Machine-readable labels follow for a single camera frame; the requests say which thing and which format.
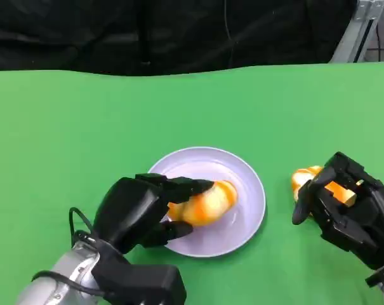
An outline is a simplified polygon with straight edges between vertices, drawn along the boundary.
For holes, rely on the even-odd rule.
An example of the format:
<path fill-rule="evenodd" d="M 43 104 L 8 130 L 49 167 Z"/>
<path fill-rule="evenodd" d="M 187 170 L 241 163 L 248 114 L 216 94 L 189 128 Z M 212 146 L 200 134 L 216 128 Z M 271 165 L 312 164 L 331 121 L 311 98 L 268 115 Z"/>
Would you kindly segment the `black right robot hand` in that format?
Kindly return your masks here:
<path fill-rule="evenodd" d="M 309 216 L 321 236 L 352 252 L 366 266 L 384 266 L 384 183 L 368 174 L 352 158 L 336 152 L 297 189 L 292 223 Z"/>

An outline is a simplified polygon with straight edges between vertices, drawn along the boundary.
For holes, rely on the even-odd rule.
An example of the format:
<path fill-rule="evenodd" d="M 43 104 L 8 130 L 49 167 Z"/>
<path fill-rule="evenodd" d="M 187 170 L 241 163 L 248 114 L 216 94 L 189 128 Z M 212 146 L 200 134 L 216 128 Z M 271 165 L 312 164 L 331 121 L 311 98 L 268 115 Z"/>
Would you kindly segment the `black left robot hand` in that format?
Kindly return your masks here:
<path fill-rule="evenodd" d="M 183 220 L 166 220 L 169 203 L 185 203 L 212 188 L 213 181 L 167 178 L 157 173 L 119 179 L 107 192 L 93 222 L 97 237 L 127 254 L 136 245 L 165 246 L 193 232 Z"/>

